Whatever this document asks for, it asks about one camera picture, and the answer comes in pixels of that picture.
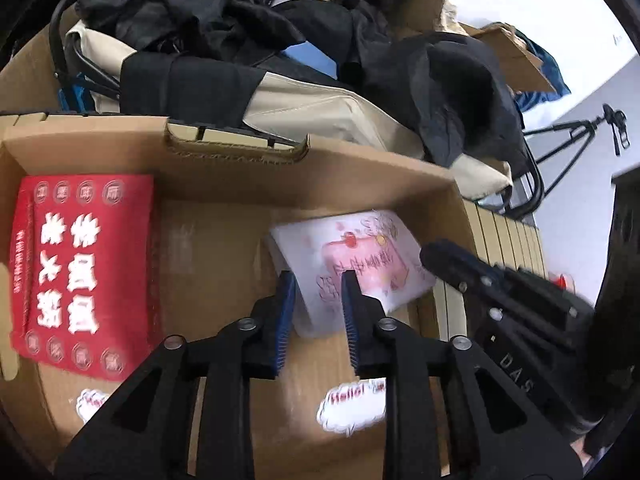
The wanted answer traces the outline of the person's right hand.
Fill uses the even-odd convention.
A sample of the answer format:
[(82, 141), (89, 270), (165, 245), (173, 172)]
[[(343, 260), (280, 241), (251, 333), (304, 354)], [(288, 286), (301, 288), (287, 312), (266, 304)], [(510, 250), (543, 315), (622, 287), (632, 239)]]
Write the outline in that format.
[(602, 460), (608, 450), (608, 445), (599, 446), (596, 438), (591, 434), (585, 434), (570, 444), (582, 463), (582, 476), (586, 478), (590, 471)]

